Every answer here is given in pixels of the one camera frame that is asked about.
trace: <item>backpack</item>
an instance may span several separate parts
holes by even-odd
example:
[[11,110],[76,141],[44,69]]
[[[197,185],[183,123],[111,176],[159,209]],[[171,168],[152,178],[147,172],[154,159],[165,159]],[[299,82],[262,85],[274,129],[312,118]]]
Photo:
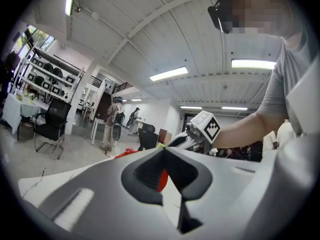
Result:
[[119,104],[117,105],[118,110],[112,115],[112,123],[121,125],[122,121],[125,119],[124,108],[120,109]]

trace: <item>ceiling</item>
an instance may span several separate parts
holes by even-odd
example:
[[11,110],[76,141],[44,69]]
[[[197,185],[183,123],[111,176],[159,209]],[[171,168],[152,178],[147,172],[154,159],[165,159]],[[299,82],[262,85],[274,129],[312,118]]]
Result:
[[[262,102],[270,70],[231,68],[232,59],[276,61],[282,41],[263,34],[223,34],[207,8],[216,0],[74,0],[82,11],[65,15],[65,0],[36,0],[28,18],[150,99],[201,105],[219,114],[222,106]],[[98,12],[94,20],[92,12]],[[186,66],[187,75],[152,82],[149,77]]]

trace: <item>gray floor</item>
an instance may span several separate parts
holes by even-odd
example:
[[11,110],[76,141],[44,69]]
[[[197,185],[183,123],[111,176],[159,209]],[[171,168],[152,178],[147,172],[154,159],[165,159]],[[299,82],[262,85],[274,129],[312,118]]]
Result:
[[[0,148],[2,162],[8,168],[15,183],[19,179],[52,175],[78,169],[106,159],[103,150],[99,148],[103,138],[103,125],[97,131],[94,145],[91,144],[91,123],[81,122],[80,117],[73,126],[72,135],[66,135],[63,143],[64,151],[60,160],[56,159],[53,148],[45,145],[38,152],[35,151],[33,130],[31,127],[20,128],[20,141],[17,134],[12,134],[11,128],[0,125]],[[37,145],[48,141],[41,136],[37,138]],[[123,128],[121,138],[116,143],[108,156],[116,156],[123,153],[126,148],[138,149],[139,137],[128,135],[128,130]]]

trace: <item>table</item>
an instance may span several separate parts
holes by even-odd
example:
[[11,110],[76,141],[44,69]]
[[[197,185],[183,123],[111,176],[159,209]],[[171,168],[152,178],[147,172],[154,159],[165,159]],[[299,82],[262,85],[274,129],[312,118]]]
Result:
[[21,116],[31,118],[40,113],[40,108],[47,111],[49,105],[37,99],[31,103],[29,98],[24,96],[20,101],[17,99],[17,95],[9,93],[4,104],[2,119],[12,127],[12,134],[15,134],[22,119]]
[[93,125],[92,125],[92,130],[91,130],[91,137],[90,137],[90,139],[92,140],[91,145],[95,144],[96,132],[97,132],[97,128],[98,128],[99,124],[105,126],[106,122],[103,121],[102,119],[98,119],[98,118],[94,119]]

